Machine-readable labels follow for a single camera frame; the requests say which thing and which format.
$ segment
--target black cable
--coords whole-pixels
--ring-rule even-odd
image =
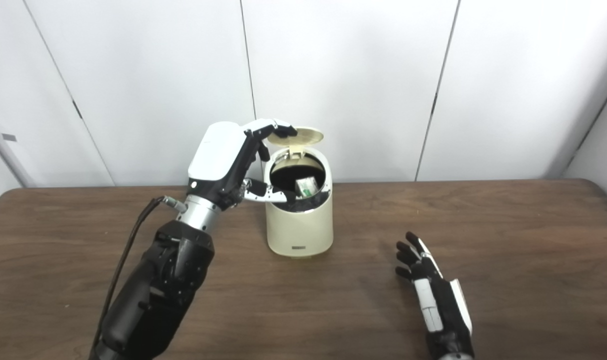
[[[153,210],[157,207],[157,205],[159,205],[159,203],[162,202],[162,200],[164,200],[163,196],[158,197],[158,198],[153,198],[152,200],[150,200],[148,205],[146,205],[146,207],[144,207],[143,210],[141,211],[141,214],[139,214],[139,217],[137,217],[137,221],[134,223],[134,226],[132,227],[132,231],[130,231],[130,236],[128,237],[128,240],[125,242],[125,248],[123,249],[123,252],[121,253],[121,258],[119,259],[119,262],[116,264],[116,269],[114,269],[114,274],[112,275],[112,280],[110,280],[110,286],[107,289],[107,294],[105,296],[104,305],[101,310],[101,315],[99,317],[99,323],[97,325],[97,331],[95,332],[95,337],[92,340],[92,347],[91,347],[90,351],[93,351],[93,349],[95,349],[97,344],[100,342],[100,336],[102,335],[102,323],[104,321],[104,318],[106,317],[106,314],[108,313],[108,310],[110,308],[110,303],[112,303],[112,295],[115,292],[115,287],[117,287],[117,282],[119,280],[119,274],[121,274],[121,269],[123,269],[123,267],[124,267],[126,258],[128,257],[128,253],[130,253],[130,248],[132,248],[133,243],[135,242],[135,237],[137,236],[137,231],[139,231],[139,227],[141,226],[141,224],[145,221],[145,219],[148,217],[148,215],[150,215],[150,213],[153,212]]]

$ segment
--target trash can lid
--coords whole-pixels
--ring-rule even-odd
[[[267,137],[270,144],[289,148],[298,148],[317,144],[324,139],[324,134],[312,127],[297,127],[297,136],[279,137],[274,133]]]

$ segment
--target robot finger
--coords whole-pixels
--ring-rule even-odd
[[[266,144],[263,143],[263,141],[259,142],[259,148],[257,152],[259,154],[259,159],[262,162],[270,161],[270,151],[268,150]]]
[[[397,250],[400,251],[401,253],[404,253],[408,256],[413,257],[415,259],[414,262],[419,262],[420,260],[422,260],[422,257],[417,253],[417,250],[415,250],[409,244],[402,243],[401,241],[397,241]]]
[[[297,195],[293,191],[282,190],[249,177],[244,178],[243,186],[243,198],[250,201],[292,204],[297,198]]]
[[[401,251],[397,251],[397,260],[408,266],[411,266],[417,262],[413,255],[409,255],[408,253],[404,253]]]
[[[418,255],[422,256],[423,254],[430,254],[429,249],[425,246],[422,239],[420,239],[417,235],[412,232],[406,232],[406,240],[415,248]]]
[[[413,281],[413,274],[411,274],[411,271],[409,269],[397,266],[394,268],[394,272],[397,273],[398,276],[401,276],[402,278],[408,281]]]
[[[280,138],[287,138],[287,137],[296,137],[297,136],[297,129],[295,129],[292,126],[281,126],[279,125],[274,131],[274,134]]]

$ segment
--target trash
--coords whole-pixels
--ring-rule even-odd
[[[296,181],[297,195],[301,196],[302,199],[310,198],[314,194],[319,192],[319,186],[314,176],[300,178]]]

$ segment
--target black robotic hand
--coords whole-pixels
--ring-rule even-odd
[[[409,244],[397,242],[398,276],[409,280],[417,290],[419,305],[427,326],[425,341],[433,360],[473,360],[473,324],[459,280],[444,280],[429,249],[412,232]]]

